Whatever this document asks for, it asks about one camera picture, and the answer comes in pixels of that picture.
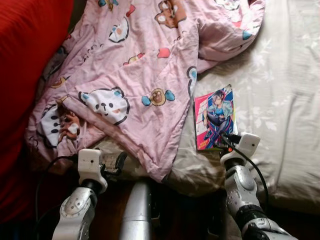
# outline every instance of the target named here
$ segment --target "book cover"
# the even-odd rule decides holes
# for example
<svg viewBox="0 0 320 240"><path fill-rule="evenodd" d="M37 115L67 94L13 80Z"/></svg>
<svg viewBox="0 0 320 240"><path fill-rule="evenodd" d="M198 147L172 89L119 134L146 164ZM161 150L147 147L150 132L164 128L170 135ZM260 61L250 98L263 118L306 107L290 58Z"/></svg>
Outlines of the book cover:
<svg viewBox="0 0 320 240"><path fill-rule="evenodd" d="M226 147L220 133L238 134L232 86L195 97L194 118L197 150Z"/></svg>

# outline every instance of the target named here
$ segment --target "comic book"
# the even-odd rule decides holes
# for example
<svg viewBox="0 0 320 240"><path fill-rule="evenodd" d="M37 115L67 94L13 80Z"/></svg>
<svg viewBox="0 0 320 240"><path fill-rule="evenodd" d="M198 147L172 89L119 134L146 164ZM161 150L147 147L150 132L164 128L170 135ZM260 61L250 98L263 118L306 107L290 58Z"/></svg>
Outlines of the comic book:
<svg viewBox="0 0 320 240"><path fill-rule="evenodd" d="M198 151L227 147L220 133L238 134L232 86L195 97L194 120Z"/></svg>

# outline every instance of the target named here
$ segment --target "metal cylinder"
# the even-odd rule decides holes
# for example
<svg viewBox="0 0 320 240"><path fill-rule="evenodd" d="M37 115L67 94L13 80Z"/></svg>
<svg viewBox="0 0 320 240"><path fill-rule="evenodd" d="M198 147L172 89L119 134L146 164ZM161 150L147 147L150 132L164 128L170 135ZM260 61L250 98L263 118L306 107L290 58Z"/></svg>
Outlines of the metal cylinder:
<svg viewBox="0 0 320 240"><path fill-rule="evenodd" d="M151 191L146 181L138 181L125 207L119 240L151 240L151 235Z"/></svg>

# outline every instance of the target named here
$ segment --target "pink blanket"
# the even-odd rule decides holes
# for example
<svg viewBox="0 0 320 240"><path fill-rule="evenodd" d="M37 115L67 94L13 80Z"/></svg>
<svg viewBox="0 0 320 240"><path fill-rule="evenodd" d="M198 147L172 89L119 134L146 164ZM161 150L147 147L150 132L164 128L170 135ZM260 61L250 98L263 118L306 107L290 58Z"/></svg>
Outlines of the pink blanket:
<svg viewBox="0 0 320 240"><path fill-rule="evenodd" d="M88 0L45 70L50 77L29 120L28 145L48 163L108 135L160 182L172 168L197 71L244 51L259 31L264 5ZM69 164L58 162L54 171Z"/></svg>

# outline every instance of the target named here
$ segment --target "red cushion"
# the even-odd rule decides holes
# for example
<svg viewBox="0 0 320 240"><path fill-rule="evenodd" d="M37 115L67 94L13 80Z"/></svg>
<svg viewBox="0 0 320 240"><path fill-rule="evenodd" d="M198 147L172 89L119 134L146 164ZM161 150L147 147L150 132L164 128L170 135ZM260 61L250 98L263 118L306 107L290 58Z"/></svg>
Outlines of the red cushion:
<svg viewBox="0 0 320 240"><path fill-rule="evenodd" d="M30 217L33 210L35 182L17 157L37 81L67 35L73 2L1 0L0 223Z"/></svg>

